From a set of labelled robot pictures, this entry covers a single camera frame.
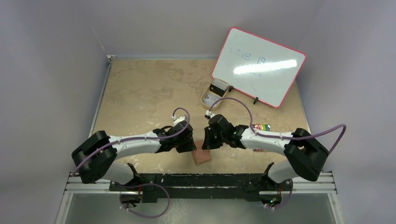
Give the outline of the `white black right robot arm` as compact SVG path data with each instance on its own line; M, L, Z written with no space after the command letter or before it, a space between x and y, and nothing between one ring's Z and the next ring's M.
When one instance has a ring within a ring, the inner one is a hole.
M226 144L232 148L263 149L286 157L282 162L268 165L262 177L263 186L273 190L283 181L294 177L315 182L330 152L305 129L275 133L252 129L250 126L233 126L221 114L208 114L204 128L203 150L218 149Z

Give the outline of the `pink leather card holder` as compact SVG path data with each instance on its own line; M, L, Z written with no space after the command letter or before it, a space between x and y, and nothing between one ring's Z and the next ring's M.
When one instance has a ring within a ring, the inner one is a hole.
M210 151L202 149L203 143L203 140L197 140L194 142L196 149L194 149L191 153L196 165L210 162L212 160Z

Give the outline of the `stack of credit cards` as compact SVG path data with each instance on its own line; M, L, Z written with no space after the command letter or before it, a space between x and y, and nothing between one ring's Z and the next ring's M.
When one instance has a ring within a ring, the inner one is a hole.
M215 78L209 85L209 91L214 93L215 95L223 97L228 92L229 87L230 85L227 82Z

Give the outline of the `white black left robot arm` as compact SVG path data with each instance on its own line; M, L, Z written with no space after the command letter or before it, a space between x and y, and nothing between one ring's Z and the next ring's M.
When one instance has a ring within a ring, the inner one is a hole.
M76 165L72 175L79 176L84 184L106 179L133 191L139 186L136 171L131 165L118 163L117 159L172 149L184 153L195 148L193 128L186 121L135 136L109 136L105 131L97 131L72 152Z

